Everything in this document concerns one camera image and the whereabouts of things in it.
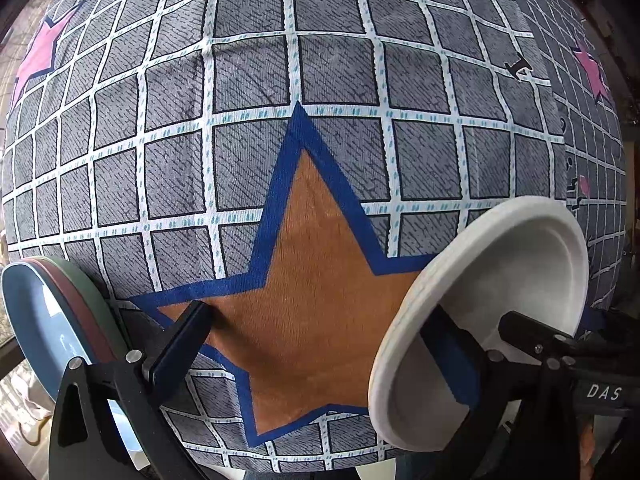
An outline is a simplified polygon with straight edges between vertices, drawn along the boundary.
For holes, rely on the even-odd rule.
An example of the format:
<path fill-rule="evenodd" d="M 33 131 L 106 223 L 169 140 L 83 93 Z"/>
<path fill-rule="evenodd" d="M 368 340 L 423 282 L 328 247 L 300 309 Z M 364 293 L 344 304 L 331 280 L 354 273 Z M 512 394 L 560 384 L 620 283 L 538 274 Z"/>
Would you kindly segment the large white bowl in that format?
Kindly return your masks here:
<path fill-rule="evenodd" d="M 573 336 L 588 283 L 587 244 L 567 206 L 521 196 L 489 209 L 421 271 L 388 326 L 369 379 L 376 433 L 402 450 L 440 451 L 470 410 L 454 400 L 420 336 L 434 307 L 485 351 L 529 364 L 501 340 L 500 318 L 515 311 Z"/>

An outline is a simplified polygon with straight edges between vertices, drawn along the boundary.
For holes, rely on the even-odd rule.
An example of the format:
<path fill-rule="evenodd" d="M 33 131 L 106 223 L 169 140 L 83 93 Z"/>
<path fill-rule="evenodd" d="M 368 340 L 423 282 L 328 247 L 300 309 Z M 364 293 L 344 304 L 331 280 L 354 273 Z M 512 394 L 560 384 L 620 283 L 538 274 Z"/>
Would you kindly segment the blue square plate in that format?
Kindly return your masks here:
<path fill-rule="evenodd" d="M 1 293 L 17 343 L 42 388 L 55 400 L 67 363 L 116 361 L 125 341 L 100 293 L 88 297 L 49 261 L 18 260 L 2 270 Z"/>

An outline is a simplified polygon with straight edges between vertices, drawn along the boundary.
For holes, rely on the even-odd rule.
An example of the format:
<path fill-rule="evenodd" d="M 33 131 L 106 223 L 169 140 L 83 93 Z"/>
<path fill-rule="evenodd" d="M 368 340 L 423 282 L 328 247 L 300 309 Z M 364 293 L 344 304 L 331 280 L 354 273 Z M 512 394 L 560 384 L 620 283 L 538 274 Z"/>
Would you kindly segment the grey checked star tablecloth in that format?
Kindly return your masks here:
<path fill-rule="evenodd" d="M 50 476 L 352 479 L 424 453 L 427 479 L 578 478 L 593 414 L 534 358 L 485 351 L 440 451 L 370 421 L 414 280 L 521 196 L 567 206 L 608 311 L 625 155 L 570 0 L 51 0 L 1 144 L 6 266 L 96 289 L 127 353 L 67 363 Z M 194 300 L 208 337 L 153 390 L 142 364 Z"/>

